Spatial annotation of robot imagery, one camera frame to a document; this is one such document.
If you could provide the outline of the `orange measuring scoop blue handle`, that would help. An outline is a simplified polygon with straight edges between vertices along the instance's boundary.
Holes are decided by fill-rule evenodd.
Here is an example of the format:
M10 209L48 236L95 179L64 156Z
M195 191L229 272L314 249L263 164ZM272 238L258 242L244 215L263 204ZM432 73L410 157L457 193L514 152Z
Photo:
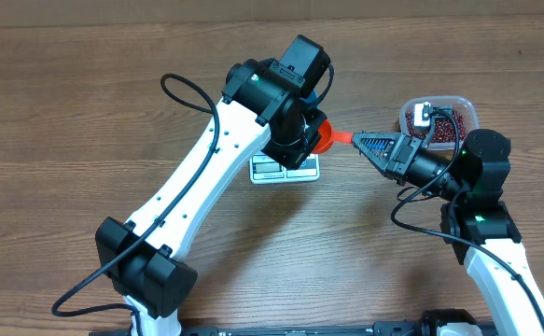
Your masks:
M353 133L336 131L327 119L322 122L318 132L321 138L315 145L313 154L326 153L335 143L353 144Z

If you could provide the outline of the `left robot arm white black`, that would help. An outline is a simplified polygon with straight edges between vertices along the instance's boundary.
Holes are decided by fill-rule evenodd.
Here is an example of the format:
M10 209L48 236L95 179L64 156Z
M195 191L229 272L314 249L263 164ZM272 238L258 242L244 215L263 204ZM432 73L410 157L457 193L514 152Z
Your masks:
M321 142L326 115L314 86L330 61L247 60L228 73L212 117L170 178L125 221L107 217L95 234L104 274L130 311L129 335L177 335L177 310L197 273L183 259L208 213L258 153L297 170Z

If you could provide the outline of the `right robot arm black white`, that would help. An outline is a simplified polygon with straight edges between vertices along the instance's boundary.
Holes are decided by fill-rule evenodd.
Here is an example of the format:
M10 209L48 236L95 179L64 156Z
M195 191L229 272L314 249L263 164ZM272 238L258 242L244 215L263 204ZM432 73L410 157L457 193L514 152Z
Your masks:
M444 200L440 228L485 300L500 335L544 335L544 298L528 266L522 236L501 196L510 140L476 129L447 160L404 133L355 133L352 143L386 178Z

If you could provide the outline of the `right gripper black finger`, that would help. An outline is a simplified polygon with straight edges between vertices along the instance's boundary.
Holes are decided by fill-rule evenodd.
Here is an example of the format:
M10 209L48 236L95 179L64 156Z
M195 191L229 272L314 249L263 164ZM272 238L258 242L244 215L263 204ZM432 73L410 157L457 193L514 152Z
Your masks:
M363 145L358 150L382 176L387 175L387 166L390 159L389 145Z
M391 156L401 137L401 133L355 133L353 146L358 150L363 145L389 145Z

